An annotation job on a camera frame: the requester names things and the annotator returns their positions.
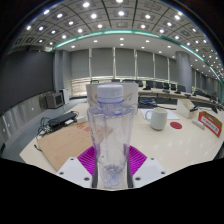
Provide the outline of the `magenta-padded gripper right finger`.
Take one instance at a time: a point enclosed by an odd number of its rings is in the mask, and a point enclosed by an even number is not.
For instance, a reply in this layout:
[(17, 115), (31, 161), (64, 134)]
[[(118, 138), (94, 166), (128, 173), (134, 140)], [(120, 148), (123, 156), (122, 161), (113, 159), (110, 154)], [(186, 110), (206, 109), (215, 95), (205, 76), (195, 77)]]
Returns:
[(129, 188), (140, 188), (166, 175), (158, 160), (148, 158), (137, 148), (129, 147), (127, 184)]

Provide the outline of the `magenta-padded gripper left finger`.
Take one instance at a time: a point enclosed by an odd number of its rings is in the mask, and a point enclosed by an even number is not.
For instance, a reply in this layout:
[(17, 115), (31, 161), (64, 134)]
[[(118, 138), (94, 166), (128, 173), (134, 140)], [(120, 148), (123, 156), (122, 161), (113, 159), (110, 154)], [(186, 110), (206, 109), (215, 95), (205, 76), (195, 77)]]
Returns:
[(78, 157), (69, 157), (56, 175), (81, 187), (91, 188), (95, 168), (95, 150), (90, 147)]

